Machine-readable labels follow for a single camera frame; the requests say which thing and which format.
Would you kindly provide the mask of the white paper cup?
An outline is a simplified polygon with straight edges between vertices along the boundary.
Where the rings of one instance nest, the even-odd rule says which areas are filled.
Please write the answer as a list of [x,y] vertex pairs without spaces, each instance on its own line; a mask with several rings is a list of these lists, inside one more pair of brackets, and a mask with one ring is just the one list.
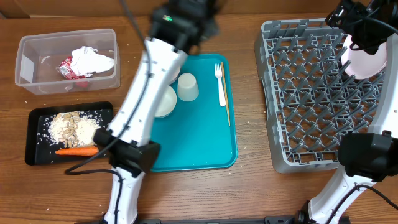
[[193,101],[199,95],[196,78],[191,73],[183,73],[177,80],[177,95],[182,101]]

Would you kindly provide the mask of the spilled rice pile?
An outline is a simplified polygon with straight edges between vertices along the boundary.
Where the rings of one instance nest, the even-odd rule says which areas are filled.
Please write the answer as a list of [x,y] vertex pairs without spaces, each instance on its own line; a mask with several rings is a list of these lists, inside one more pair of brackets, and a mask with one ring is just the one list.
[[[78,146],[77,147],[85,147],[85,146],[93,146],[93,136],[97,129],[100,128],[99,122],[93,118],[89,118],[87,115],[80,115],[81,121],[78,122],[78,130],[77,130],[77,137],[78,137]],[[63,144],[58,142],[57,140],[52,139],[51,135],[51,125],[52,121],[49,126],[49,136],[53,143],[55,144]]]

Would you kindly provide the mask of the orange carrot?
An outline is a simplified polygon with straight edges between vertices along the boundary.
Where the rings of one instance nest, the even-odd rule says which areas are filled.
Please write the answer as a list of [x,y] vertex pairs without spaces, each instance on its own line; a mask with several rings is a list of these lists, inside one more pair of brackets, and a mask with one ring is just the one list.
[[56,154],[61,156],[94,156],[98,152],[99,149],[96,146],[74,147],[55,151]]

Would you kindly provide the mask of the black plastic tray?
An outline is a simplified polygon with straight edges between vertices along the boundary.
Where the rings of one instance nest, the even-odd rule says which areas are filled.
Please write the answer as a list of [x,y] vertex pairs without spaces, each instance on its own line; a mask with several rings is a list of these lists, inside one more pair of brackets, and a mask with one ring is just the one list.
[[61,162],[81,161],[85,156],[61,156],[55,151],[64,147],[50,137],[50,123],[59,113],[78,111],[97,120],[104,129],[113,118],[113,106],[108,101],[83,103],[78,105],[52,106],[36,108],[28,117],[25,163],[34,165],[56,164]]

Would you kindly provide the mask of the white round plate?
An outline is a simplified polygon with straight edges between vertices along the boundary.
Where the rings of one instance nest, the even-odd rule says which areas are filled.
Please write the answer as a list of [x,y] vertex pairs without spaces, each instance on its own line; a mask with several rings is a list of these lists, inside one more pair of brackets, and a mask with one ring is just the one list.
[[343,44],[347,49],[340,58],[342,65],[350,61],[345,73],[349,76],[354,75],[357,80],[362,80],[370,78],[384,69],[387,63],[386,43],[382,43],[374,55],[369,55],[363,50],[351,50],[352,43],[351,36],[348,35]]

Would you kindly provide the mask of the white plastic fork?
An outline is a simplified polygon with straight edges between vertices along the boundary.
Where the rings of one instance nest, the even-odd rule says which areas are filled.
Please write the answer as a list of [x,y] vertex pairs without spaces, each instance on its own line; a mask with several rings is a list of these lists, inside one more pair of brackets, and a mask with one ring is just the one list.
[[225,99],[225,94],[224,94],[224,89],[223,89],[222,70],[221,70],[220,63],[215,65],[215,77],[217,78],[217,81],[218,81],[219,104],[221,107],[224,107],[224,106],[226,106],[226,99]]

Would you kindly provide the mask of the red snack wrapper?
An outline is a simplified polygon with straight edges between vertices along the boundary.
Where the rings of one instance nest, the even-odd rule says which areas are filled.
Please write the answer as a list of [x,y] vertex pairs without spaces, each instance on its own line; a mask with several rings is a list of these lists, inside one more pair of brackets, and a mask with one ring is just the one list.
[[67,57],[57,68],[57,72],[68,80],[78,80],[88,78],[86,75],[77,75],[71,68],[72,56]]

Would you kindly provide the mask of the grey dishwasher rack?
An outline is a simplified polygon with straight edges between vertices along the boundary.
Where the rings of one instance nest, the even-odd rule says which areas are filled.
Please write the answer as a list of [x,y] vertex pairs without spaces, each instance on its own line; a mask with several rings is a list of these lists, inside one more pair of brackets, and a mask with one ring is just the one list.
[[341,138],[368,130],[384,74],[350,77],[343,61],[346,39],[322,18],[262,24],[254,51],[277,172],[335,169]]

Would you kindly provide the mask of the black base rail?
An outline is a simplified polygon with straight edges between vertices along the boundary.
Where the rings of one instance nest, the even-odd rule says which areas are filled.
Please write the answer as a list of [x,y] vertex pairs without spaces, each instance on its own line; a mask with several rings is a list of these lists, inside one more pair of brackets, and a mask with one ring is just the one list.
[[291,224],[294,216],[267,216],[264,218],[243,219],[216,219],[216,220],[160,220],[146,219],[138,221],[138,224]]

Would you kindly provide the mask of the white bowl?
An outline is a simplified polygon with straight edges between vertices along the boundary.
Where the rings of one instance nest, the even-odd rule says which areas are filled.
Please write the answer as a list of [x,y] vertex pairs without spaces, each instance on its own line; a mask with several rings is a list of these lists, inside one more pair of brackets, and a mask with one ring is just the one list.
[[177,94],[171,86],[167,86],[157,111],[155,112],[155,117],[164,118],[168,116],[174,110],[176,104]]

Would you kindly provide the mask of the peanuts in pink bowl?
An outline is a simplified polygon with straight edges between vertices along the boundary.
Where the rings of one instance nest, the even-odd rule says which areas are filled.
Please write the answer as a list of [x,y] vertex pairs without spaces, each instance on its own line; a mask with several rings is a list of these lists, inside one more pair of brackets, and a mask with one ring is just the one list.
[[52,121],[51,135],[53,140],[63,143],[65,149],[78,146],[78,122],[81,121],[77,111],[59,113]]

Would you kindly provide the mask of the white napkin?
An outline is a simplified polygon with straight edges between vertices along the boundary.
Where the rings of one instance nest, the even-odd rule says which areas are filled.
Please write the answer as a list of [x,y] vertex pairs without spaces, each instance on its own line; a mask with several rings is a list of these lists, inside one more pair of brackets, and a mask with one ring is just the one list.
[[82,46],[72,51],[71,70],[79,77],[91,77],[94,73],[107,72],[114,67],[114,60],[97,54],[97,49]]

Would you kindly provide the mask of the pink bowl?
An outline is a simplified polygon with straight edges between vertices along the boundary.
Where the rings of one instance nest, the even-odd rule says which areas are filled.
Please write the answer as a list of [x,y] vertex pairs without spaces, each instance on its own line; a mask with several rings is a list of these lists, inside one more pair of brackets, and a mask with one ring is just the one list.
[[169,81],[169,85],[173,84],[177,80],[177,78],[179,76],[179,73],[180,73],[180,70],[181,70],[181,66],[179,65],[177,67],[176,71],[174,72],[174,74],[172,75],[172,77],[171,77],[171,79]]

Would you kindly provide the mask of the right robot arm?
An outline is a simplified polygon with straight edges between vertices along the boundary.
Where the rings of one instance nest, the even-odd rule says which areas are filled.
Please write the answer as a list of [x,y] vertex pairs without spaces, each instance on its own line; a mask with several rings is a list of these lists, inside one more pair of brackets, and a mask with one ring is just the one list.
[[377,111],[366,133],[343,136],[340,162],[323,190],[307,201],[290,223],[349,223],[345,210],[367,189],[390,206],[397,205],[374,188],[397,175],[397,1],[340,1],[325,19],[351,36],[351,50],[376,54],[386,44],[386,70]]

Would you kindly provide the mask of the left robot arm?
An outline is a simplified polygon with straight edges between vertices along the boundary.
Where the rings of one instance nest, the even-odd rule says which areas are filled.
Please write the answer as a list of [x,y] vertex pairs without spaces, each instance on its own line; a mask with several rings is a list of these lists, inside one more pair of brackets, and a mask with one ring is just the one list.
[[109,153],[113,186],[102,223],[135,223],[142,180],[160,152],[151,141],[155,112],[172,75],[190,49],[218,33],[215,0],[169,1],[153,11],[134,81],[112,122],[95,134]]

